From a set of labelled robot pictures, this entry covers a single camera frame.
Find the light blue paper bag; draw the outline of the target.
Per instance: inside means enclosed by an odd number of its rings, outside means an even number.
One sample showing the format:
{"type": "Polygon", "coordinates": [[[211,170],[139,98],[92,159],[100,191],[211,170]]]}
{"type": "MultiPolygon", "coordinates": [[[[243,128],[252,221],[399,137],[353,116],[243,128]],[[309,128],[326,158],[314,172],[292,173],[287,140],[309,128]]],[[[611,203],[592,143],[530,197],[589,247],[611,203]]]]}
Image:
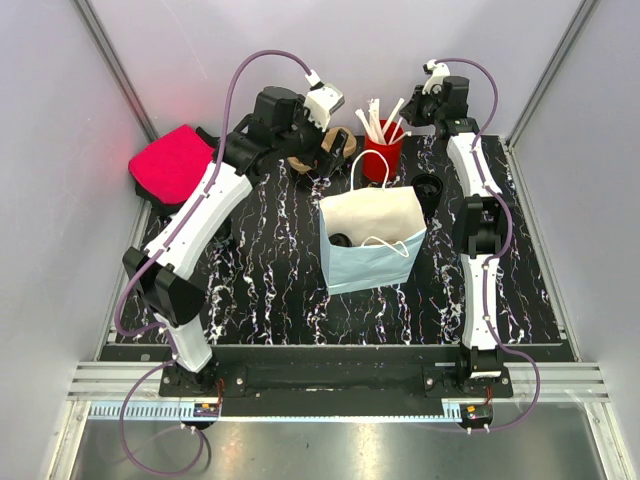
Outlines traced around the light blue paper bag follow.
{"type": "Polygon", "coordinates": [[[318,202],[320,259],[328,294],[336,296],[408,281],[426,235],[413,187],[350,187],[318,202]],[[333,246],[343,233],[352,246],[333,246]]]}

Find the brown pulp cup carrier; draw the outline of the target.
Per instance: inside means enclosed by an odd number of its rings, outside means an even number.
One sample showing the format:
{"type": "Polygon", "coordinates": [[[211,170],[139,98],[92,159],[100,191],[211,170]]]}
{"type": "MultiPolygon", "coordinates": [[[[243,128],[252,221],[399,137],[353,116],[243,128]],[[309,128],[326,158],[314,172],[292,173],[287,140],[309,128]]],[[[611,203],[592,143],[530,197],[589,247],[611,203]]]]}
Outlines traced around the brown pulp cup carrier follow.
{"type": "Polygon", "coordinates": [[[333,127],[325,133],[312,158],[290,156],[287,161],[298,173],[314,172],[321,177],[329,177],[354,155],[356,147],[357,139],[351,130],[346,127],[333,127]]]}

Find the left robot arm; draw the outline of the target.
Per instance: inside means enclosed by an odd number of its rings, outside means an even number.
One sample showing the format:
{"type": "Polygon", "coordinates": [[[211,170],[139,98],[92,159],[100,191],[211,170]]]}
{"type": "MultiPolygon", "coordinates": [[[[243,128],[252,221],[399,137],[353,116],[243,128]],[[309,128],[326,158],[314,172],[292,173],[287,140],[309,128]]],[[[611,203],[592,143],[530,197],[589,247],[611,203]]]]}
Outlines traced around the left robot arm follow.
{"type": "Polygon", "coordinates": [[[168,336],[171,358],[183,368],[181,384],[193,395],[208,394],[216,382],[199,318],[205,294],[190,281],[198,259],[274,162],[294,157],[323,177],[342,166],[347,134],[338,133],[329,148],[322,143],[343,104],[343,93],[329,83],[312,86],[306,95],[264,88],[253,112],[221,138],[216,149],[221,160],[207,167],[164,230],[143,249],[125,252],[128,286],[168,336]]]}

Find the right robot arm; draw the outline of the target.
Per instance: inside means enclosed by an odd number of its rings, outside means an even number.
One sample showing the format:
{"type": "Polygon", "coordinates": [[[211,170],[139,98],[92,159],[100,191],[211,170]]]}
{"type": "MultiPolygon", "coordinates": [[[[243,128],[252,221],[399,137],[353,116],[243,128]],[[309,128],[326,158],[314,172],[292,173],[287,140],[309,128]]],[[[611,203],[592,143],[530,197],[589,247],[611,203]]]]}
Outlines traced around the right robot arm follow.
{"type": "Polygon", "coordinates": [[[435,127],[463,193],[452,240],[464,273],[465,324],[455,371],[443,375],[443,388],[468,397],[508,398],[510,377],[496,341],[496,281],[499,253],[510,244],[512,221],[484,155],[480,129],[468,116],[468,91],[467,78],[432,71],[425,84],[414,89],[401,116],[414,127],[435,127]]]}

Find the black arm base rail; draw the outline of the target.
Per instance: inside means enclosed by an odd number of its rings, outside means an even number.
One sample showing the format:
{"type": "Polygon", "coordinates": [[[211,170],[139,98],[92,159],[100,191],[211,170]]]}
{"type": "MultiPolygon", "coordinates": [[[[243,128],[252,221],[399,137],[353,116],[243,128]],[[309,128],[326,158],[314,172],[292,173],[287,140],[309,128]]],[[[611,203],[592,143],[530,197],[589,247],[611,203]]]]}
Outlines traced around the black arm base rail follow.
{"type": "Polygon", "coordinates": [[[219,346],[192,374],[167,367],[163,397],[222,395],[227,417],[345,420],[442,413],[444,399],[510,399],[508,370],[475,372],[451,346],[219,346]]]}

